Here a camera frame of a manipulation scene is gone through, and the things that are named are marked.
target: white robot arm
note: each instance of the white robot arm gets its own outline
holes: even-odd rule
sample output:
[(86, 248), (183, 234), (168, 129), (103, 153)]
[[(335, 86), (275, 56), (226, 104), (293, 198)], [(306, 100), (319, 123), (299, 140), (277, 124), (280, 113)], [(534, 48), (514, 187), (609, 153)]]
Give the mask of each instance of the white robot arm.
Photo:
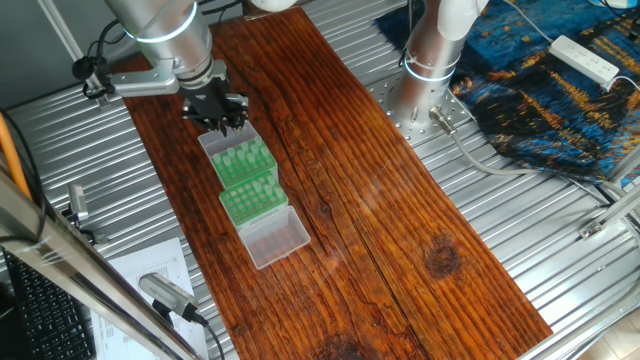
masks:
[(469, 33), (489, 0), (446, 0), (438, 10), (438, 30), (443, 38), (457, 41)]

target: transparent plastic lid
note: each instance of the transparent plastic lid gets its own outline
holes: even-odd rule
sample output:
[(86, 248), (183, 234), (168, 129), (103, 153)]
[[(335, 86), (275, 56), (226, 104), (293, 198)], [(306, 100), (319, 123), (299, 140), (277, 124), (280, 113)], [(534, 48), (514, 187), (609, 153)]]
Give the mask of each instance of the transparent plastic lid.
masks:
[(200, 145), (204, 148), (207, 156), (212, 157), (214, 154), (221, 153), (229, 148), (238, 146), (243, 142), (249, 141), (258, 136), (256, 130), (246, 121), (240, 130), (227, 128), (227, 136), (222, 135), (220, 131), (209, 131), (206, 134), (198, 136)]
[(311, 240), (293, 206), (240, 230), (238, 235), (258, 269), (287, 257)]

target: wooden board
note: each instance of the wooden board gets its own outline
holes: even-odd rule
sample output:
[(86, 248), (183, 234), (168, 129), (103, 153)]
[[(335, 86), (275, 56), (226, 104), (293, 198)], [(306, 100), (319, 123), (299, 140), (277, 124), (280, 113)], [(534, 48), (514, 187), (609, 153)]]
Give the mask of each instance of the wooden board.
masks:
[(215, 44), (306, 247), (256, 270), (183, 100), (125, 102), (242, 359), (513, 359), (551, 334), (302, 10)]

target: blue patterned fabric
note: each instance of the blue patterned fabric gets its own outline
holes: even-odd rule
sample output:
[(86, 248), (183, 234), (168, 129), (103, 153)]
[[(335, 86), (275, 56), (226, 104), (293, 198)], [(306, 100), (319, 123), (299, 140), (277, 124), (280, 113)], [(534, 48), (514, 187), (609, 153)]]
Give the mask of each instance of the blue patterned fabric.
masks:
[[(424, 5), (415, 3), (418, 18)], [(620, 75), (640, 78), (640, 46), (626, 37), (631, 20), (586, 0), (516, 4), (549, 37), (568, 36), (619, 67)], [(406, 12), (376, 20), (399, 49), (408, 37)], [(640, 93), (622, 81), (605, 93), (550, 55), (548, 45), (512, 7), (492, 0), (467, 38), (452, 88), (500, 154), (525, 167), (599, 183), (640, 142)]]

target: metal bracket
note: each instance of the metal bracket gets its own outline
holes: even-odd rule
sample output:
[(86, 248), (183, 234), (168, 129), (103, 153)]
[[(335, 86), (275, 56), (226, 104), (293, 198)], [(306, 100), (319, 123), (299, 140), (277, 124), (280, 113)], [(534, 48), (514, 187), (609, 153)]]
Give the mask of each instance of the metal bracket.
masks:
[(578, 230), (580, 236), (586, 240), (602, 232), (607, 226), (616, 223), (622, 217), (626, 216), (633, 208), (638, 206), (638, 204), (640, 204), (640, 186), (633, 188), (633, 190), (621, 197), (605, 212)]
[(122, 97), (175, 94), (180, 88), (173, 59), (160, 60), (149, 71), (114, 74), (111, 85)]

